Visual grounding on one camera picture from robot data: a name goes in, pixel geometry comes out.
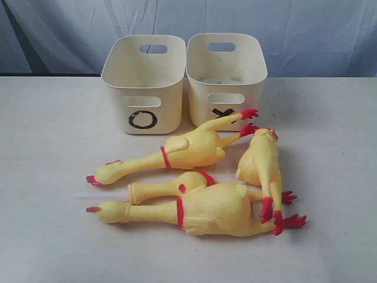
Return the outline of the headless yellow rubber chicken body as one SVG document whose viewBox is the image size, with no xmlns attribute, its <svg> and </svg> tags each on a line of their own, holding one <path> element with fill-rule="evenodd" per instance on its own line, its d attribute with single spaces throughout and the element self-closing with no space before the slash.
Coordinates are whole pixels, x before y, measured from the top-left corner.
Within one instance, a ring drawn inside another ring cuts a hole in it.
<svg viewBox="0 0 377 283">
<path fill-rule="evenodd" d="M 262 222 L 275 218 L 277 228 L 285 228 L 282 215 L 283 192 L 279 169 L 277 135 L 271 128 L 252 126 L 253 138 L 240 158 L 236 179 L 262 188 Z"/>
</svg>

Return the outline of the cream bin marked O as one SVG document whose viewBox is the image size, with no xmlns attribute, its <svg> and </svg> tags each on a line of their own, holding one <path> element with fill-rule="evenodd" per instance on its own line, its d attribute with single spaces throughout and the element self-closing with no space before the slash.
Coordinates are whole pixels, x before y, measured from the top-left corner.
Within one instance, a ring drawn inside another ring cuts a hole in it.
<svg viewBox="0 0 377 283">
<path fill-rule="evenodd" d="M 101 79 L 120 130 L 167 134 L 181 124 L 186 43 L 173 35 L 130 35 L 118 39 Z"/>
</svg>

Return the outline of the large yellow rubber chicken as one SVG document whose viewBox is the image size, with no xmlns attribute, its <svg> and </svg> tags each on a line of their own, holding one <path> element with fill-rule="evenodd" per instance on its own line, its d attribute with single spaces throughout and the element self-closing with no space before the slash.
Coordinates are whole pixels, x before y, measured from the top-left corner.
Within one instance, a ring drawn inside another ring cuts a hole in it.
<svg viewBox="0 0 377 283">
<path fill-rule="evenodd" d="M 107 223 L 166 222 L 191 235 L 253 236 L 265 232 L 279 235 L 285 228 L 301 228 L 305 216 L 284 218 L 273 213 L 274 221 L 251 217 L 252 203 L 262 200 L 262 193 L 251 192 L 245 185 L 226 182 L 200 187 L 176 200 L 161 205 L 132 205 L 107 200 L 86 209 Z"/>
</svg>

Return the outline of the grey backdrop curtain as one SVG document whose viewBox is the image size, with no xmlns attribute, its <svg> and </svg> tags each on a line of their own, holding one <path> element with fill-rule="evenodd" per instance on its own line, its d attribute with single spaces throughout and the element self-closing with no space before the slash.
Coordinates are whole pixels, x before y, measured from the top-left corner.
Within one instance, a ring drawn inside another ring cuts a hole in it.
<svg viewBox="0 0 377 283">
<path fill-rule="evenodd" d="M 133 34 L 252 35 L 272 77 L 376 76 L 375 1 L 2 1 L 1 72 L 98 74 Z"/>
</svg>

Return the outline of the cream bin marked X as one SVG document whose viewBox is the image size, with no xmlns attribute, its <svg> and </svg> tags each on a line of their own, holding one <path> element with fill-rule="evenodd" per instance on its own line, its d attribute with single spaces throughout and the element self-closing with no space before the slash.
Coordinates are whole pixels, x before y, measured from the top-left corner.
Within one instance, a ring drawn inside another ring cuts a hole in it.
<svg viewBox="0 0 377 283">
<path fill-rule="evenodd" d="M 195 126 L 257 108 L 267 66 L 258 40 L 240 33 L 202 33 L 187 45 L 190 118 Z"/>
</svg>

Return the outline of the detached chicken head with tube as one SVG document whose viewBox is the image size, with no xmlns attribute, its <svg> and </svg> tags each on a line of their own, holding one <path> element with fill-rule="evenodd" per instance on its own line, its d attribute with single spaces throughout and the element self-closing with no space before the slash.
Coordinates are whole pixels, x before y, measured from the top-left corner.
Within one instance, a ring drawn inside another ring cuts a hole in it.
<svg viewBox="0 0 377 283">
<path fill-rule="evenodd" d="M 125 190 L 117 192 L 87 192 L 77 193 L 76 199 L 115 199 L 138 205 L 141 202 L 165 196 L 183 196 L 199 187 L 208 187 L 216 182 L 212 176 L 202 170 L 185 172 L 168 182 L 162 183 L 132 183 Z"/>
</svg>

